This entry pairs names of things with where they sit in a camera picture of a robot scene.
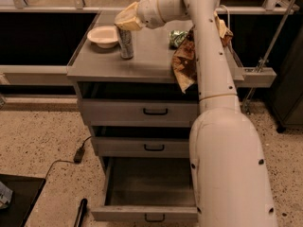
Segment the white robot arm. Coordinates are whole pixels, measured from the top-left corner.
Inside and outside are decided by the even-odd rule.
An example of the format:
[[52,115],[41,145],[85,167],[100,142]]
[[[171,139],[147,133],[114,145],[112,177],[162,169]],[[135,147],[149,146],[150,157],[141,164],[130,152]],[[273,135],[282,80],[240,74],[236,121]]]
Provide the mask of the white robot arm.
[[217,0],[140,0],[115,18],[117,27],[158,28],[191,20],[200,114],[189,156],[200,227],[277,227],[262,145],[241,112],[216,26]]

